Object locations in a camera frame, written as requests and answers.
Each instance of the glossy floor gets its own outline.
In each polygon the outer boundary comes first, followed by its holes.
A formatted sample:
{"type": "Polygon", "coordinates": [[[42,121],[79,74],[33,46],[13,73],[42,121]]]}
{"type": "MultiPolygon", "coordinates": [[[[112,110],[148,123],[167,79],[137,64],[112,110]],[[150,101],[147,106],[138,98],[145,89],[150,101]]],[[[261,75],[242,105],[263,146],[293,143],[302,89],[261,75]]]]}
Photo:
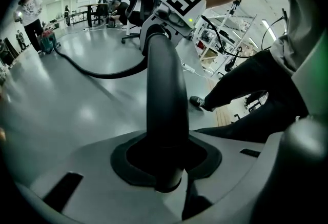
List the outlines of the glossy floor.
{"type": "MultiPolygon", "coordinates": [[[[99,73],[131,67],[143,58],[139,40],[122,45],[125,33],[104,26],[71,26],[59,39],[61,50],[79,65],[99,73]]],[[[183,40],[177,47],[183,62],[203,70],[195,47],[183,40]]],[[[208,81],[184,72],[187,94],[206,96],[208,81]]],[[[0,127],[6,131],[3,152],[14,178],[29,186],[77,148],[146,128],[147,71],[114,80],[84,76],[56,53],[22,53],[11,69],[0,101],[0,127]]],[[[216,126],[214,113],[189,106],[190,129],[216,126]]]]}

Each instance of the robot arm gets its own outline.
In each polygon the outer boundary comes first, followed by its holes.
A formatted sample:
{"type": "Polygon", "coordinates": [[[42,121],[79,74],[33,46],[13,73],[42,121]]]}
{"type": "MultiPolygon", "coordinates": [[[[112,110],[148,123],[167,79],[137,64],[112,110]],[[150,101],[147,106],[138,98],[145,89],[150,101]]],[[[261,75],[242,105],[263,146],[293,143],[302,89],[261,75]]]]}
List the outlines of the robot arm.
{"type": "Polygon", "coordinates": [[[188,37],[205,11],[205,0],[162,0],[154,13],[144,22],[140,34],[140,48],[147,55],[147,38],[152,26],[157,25],[176,47],[183,37],[188,37]]]}

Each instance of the desk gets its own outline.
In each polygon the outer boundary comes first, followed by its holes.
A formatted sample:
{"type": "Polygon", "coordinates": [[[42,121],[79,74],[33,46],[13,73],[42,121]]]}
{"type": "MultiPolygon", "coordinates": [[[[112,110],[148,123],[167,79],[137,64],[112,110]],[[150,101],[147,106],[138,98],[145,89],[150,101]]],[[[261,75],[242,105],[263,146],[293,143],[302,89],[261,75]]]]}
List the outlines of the desk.
{"type": "Polygon", "coordinates": [[[61,25],[61,23],[63,23],[64,20],[66,20],[66,19],[65,19],[65,18],[62,18],[62,19],[59,19],[59,20],[55,21],[54,23],[48,23],[47,25],[44,26],[44,29],[49,28],[49,27],[51,27],[51,26],[54,26],[54,25],[56,25],[56,24],[59,24],[59,27],[60,27],[61,29],[64,29],[65,27],[63,27],[63,26],[61,25]]]}
{"type": "Polygon", "coordinates": [[[79,6],[78,7],[78,8],[88,7],[87,17],[88,17],[88,25],[89,25],[89,27],[92,27],[91,6],[97,6],[97,5],[108,5],[108,4],[90,4],[90,5],[82,5],[82,6],[79,6]]]}
{"type": "Polygon", "coordinates": [[[68,17],[72,17],[72,24],[77,24],[77,23],[80,23],[80,22],[83,22],[85,21],[84,20],[84,14],[87,13],[87,11],[83,11],[83,12],[79,12],[79,13],[72,13],[71,15],[69,15],[68,17]],[[81,21],[78,21],[78,22],[74,22],[74,17],[75,16],[80,16],[82,14],[82,20],[81,21]]]}

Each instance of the black cable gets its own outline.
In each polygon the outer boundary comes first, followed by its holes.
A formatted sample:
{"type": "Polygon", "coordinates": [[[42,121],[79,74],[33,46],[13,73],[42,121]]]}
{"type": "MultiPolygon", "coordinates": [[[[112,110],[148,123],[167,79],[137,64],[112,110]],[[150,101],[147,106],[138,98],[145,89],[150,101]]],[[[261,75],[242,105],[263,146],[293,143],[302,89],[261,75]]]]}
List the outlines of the black cable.
{"type": "Polygon", "coordinates": [[[265,38],[265,35],[267,34],[268,30],[271,28],[271,26],[273,26],[275,23],[281,21],[283,19],[283,16],[281,18],[279,18],[278,20],[274,21],[270,26],[269,28],[267,28],[267,30],[265,31],[264,35],[263,35],[263,38],[262,38],[262,43],[261,43],[261,50],[263,50],[263,41],[264,41],[264,38],[265,38]]]}
{"type": "Polygon", "coordinates": [[[147,57],[144,57],[143,60],[139,64],[137,64],[136,66],[134,66],[130,69],[127,69],[127,70],[124,70],[121,72],[117,72],[117,73],[113,73],[113,74],[98,74],[98,73],[90,72],[90,71],[82,68],[76,62],[74,62],[70,57],[68,57],[67,55],[65,55],[63,53],[60,53],[56,47],[54,47],[54,50],[56,51],[57,54],[59,54],[61,57],[65,58],[68,62],[70,62],[82,74],[89,75],[89,76],[92,76],[95,78],[100,78],[100,79],[123,78],[123,77],[137,74],[147,68],[147,57]]]}
{"type": "Polygon", "coordinates": [[[237,56],[237,57],[239,57],[239,58],[250,58],[250,57],[251,57],[251,56],[238,56],[238,54],[232,54],[232,53],[228,52],[228,51],[224,48],[224,46],[223,46],[223,44],[222,44],[222,41],[221,41],[220,35],[219,35],[219,33],[218,33],[218,31],[217,31],[215,25],[213,25],[213,24],[211,23],[211,21],[207,19],[206,16],[202,15],[201,18],[203,18],[203,19],[204,19],[204,20],[205,20],[210,26],[212,26],[212,28],[213,28],[213,30],[215,31],[216,36],[217,36],[217,38],[218,38],[218,40],[219,40],[219,42],[220,42],[220,45],[221,45],[221,47],[222,47],[222,50],[223,50],[225,53],[227,53],[227,54],[229,54],[229,55],[232,55],[232,56],[237,56]]]}

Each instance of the black slot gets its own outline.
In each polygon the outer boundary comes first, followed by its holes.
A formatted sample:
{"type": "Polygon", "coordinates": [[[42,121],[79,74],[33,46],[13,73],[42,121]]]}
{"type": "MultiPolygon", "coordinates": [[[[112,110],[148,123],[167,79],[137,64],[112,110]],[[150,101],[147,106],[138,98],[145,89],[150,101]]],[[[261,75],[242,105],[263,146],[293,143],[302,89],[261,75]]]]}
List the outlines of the black slot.
{"type": "Polygon", "coordinates": [[[43,201],[55,211],[62,212],[66,203],[80,184],[83,176],[77,173],[67,173],[56,186],[49,191],[43,201]]]}
{"type": "Polygon", "coordinates": [[[245,154],[247,156],[252,156],[252,157],[258,157],[261,152],[259,151],[255,151],[255,150],[251,150],[251,149],[247,149],[244,148],[243,150],[240,151],[241,154],[245,154]]]}

